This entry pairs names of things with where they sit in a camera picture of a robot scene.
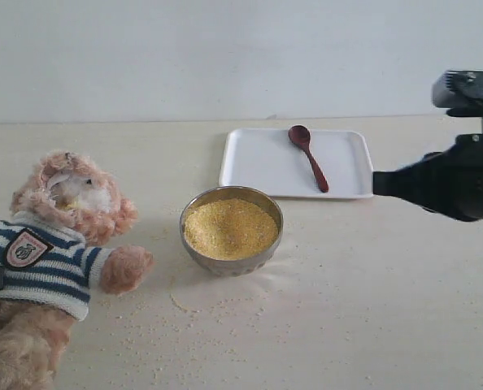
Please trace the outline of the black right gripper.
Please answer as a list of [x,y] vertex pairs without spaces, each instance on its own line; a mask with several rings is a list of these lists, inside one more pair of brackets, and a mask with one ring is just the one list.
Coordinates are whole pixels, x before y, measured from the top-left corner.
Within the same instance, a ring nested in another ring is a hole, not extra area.
[[442,202],[442,151],[395,171],[374,171],[372,193],[395,197],[426,211],[462,222],[483,220],[483,135],[464,134],[445,152]]

